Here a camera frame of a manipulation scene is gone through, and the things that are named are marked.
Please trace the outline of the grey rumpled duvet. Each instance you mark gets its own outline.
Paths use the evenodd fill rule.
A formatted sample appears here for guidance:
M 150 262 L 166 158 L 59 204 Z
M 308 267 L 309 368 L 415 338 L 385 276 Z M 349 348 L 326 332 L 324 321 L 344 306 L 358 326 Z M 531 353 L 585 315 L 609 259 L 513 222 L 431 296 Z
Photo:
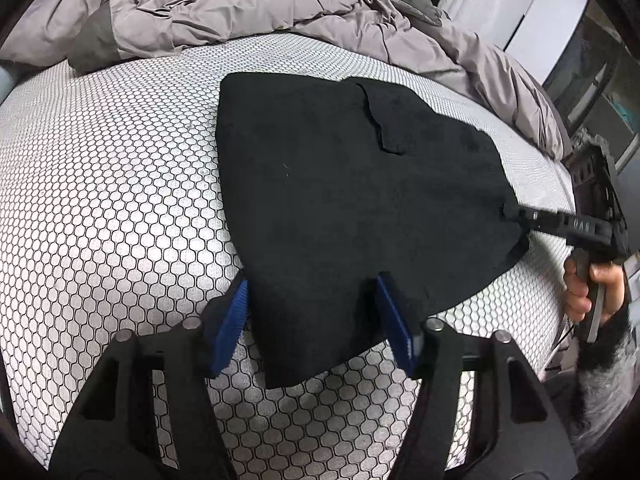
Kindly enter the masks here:
M 86 74 L 273 32 L 410 70 L 483 105 L 544 154 L 570 152 L 535 78 L 432 0 L 32 0 L 4 32 L 1 57 L 39 68 L 67 62 Z

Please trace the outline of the light blue pillow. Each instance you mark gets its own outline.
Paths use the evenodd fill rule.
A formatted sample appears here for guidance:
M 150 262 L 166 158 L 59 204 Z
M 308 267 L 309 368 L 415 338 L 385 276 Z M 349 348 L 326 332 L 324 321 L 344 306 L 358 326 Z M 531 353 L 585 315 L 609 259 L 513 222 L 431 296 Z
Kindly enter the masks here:
M 0 104 L 8 97 L 20 81 L 20 74 L 15 68 L 0 66 Z

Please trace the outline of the white curtain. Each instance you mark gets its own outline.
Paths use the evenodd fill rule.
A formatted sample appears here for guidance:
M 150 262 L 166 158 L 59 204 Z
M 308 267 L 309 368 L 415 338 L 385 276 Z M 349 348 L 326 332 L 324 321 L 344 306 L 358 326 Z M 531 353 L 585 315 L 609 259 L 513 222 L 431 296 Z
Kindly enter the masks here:
M 454 21 L 515 58 L 541 84 L 573 36 L 588 0 L 440 0 Z

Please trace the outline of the dark wardrobe shelf unit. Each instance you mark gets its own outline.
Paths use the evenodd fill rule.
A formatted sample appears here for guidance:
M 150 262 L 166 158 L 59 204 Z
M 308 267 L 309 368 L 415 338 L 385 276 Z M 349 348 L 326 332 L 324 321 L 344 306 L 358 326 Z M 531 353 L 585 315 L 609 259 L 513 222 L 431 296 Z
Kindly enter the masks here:
M 626 162 L 639 134 L 639 61 L 594 0 L 544 88 L 569 136 L 602 136 L 616 164 Z

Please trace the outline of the black pants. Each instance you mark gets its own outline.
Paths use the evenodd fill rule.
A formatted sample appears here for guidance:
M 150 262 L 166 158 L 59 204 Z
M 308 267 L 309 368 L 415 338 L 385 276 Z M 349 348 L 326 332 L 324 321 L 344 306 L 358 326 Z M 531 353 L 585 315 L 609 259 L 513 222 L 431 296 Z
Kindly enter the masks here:
M 408 318 L 461 304 L 528 237 L 495 143 L 401 84 L 232 73 L 219 89 L 224 214 L 265 382 L 293 387 L 382 341 L 375 278 Z

